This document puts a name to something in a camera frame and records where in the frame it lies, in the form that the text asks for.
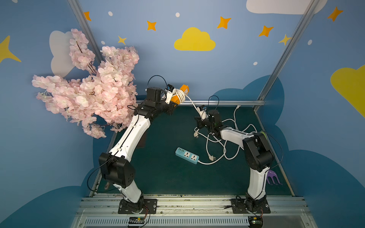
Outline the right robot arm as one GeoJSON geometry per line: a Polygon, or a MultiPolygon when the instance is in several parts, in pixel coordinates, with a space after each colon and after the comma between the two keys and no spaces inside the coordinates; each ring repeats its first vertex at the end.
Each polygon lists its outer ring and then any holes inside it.
{"type": "Polygon", "coordinates": [[[275,159],[266,134],[261,132],[245,133],[226,126],[222,123],[218,110],[203,112],[194,118],[197,129],[206,128],[208,133],[218,141],[224,140],[241,147],[250,167],[250,184],[246,199],[248,202],[259,204],[266,197],[266,178],[275,159]]]}

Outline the orange power strip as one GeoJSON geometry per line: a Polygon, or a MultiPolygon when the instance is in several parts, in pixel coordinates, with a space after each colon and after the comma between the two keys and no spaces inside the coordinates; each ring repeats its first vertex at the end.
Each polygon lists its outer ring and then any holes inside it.
{"type": "Polygon", "coordinates": [[[189,93],[189,86],[187,85],[182,85],[180,89],[175,88],[173,91],[171,102],[174,102],[178,105],[183,103],[188,93],[189,93]]]}

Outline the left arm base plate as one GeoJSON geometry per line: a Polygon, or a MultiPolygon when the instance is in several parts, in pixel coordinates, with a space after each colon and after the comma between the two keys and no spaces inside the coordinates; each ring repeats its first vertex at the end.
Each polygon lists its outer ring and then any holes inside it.
{"type": "Polygon", "coordinates": [[[141,199],[137,203],[122,199],[119,203],[118,214],[156,214],[157,199],[141,199]]]}

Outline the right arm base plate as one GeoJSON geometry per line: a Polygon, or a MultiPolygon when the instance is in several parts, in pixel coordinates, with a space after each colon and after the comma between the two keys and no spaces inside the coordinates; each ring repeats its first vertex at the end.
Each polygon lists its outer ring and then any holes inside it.
{"type": "Polygon", "coordinates": [[[266,199],[247,200],[247,199],[231,199],[231,206],[234,214],[270,214],[271,209],[266,199]]]}

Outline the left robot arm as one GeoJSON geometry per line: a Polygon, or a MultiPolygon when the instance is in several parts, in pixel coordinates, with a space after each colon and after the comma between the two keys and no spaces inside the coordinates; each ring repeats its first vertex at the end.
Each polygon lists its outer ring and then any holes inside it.
{"type": "Polygon", "coordinates": [[[128,107],[134,115],[123,136],[109,153],[102,153],[98,159],[102,177],[119,189],[124,200],[133,204],[142,198],[134,181],[133,153],[151,122],[162,113],[171,114],[177,107],[177,103],[171,101],[176,91],[172,85],[167,85],[165,90],[149,87],[146,91],[146,99],[140,105],[128,107]]]}

